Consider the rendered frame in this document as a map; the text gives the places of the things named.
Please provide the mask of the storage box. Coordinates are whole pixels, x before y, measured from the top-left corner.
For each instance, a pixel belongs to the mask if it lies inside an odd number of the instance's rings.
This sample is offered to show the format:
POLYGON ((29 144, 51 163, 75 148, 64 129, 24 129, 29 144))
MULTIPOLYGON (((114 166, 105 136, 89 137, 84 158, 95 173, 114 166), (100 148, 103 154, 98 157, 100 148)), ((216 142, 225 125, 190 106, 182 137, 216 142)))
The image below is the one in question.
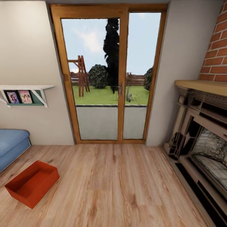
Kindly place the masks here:
POLYGON ((37 160, 5 188, 12 197, 33 209, 59 178, 56 167, 37 160))

